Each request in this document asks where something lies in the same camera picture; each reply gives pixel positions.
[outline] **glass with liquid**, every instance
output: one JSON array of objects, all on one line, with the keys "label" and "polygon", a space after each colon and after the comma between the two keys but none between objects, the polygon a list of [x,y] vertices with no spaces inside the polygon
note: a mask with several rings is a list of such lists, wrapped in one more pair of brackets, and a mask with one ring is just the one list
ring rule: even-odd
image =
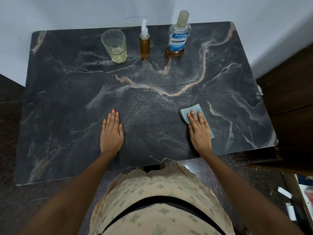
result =
[{"label": "glass with liquid", "polygon": [[125,62],[127,58],[126,40],[122,31],[117,29],[107,30],[101,36],[101,41],[113,62]]}]

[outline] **person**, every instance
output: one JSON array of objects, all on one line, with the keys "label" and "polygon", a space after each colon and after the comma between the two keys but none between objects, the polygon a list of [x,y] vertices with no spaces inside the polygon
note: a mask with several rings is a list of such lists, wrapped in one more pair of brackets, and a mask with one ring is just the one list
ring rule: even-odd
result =
[{"label": "person", "polygon": [[[236,174],[212,150],[209,125],[188,113],[192,145],[215,173],[253,235],[303,234],[272,202]],[[19,234],[77,234],[105,169],[124,141],[119,113],[103,120],[101,155],[48,201]],[[148,173],[120,174],[96,204],[90,235],[234,234],[232,223],[213,192],[178,162]]]}]

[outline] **dark tiled floor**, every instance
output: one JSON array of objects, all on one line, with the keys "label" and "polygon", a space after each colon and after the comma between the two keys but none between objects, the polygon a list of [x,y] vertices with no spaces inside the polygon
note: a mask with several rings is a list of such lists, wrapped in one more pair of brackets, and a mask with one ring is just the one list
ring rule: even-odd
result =
[{"label": "dark tiled floor", "polygon": [[[13,184],[13,172],[18,141],[21,114],[21,94],[24,87],[0,75],[0,231],[15,234],[31,216],[58,190],[67,185],[72,178],[47,181],[25,186]],[[287,199],[277,192],[277,187],[285,188],[280,173],[247,168],[246,163],[274,160],[272,148],[258,149],[220,157],[233,169],[286,212]],[[216,176],[202,158],[181,161],[187,168],[216,194],[222,207],[230,216],[237,229],[243,231],[243,223],[237,211],[230,204]],[[82,223],[79,234],[88,234],[92,210],[96,202],[106,192],[112,180],[122,171],[107,172],[96,192]]]}]

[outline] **white wall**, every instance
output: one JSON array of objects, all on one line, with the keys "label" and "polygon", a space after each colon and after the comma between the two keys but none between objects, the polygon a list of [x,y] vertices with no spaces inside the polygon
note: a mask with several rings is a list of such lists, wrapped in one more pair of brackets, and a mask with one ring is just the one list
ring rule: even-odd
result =
[{"label": "white wall", "polygon": [[256,78],[313,42],[313,0],[0,0],[0,73],[25,85],[33,31],[233,21]]}]

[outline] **amber liquid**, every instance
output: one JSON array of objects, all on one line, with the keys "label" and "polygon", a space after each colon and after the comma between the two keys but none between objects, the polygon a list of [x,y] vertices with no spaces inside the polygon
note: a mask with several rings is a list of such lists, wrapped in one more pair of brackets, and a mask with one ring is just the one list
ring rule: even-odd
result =
[{"label": "amber liquid", "polygon": [[182,49],[180,51],[170,51],[168,46],[165,49],[165,56],[168,58],[179,57],[179,56],[182,56],[183,53],[184,53],[184,49]]},{"label": "amber liquid", "polygon": [[147,40],[143,40],[139,38],[140,44],[140,57],[143,59],[147,59],[150,56],[150,38]]}]

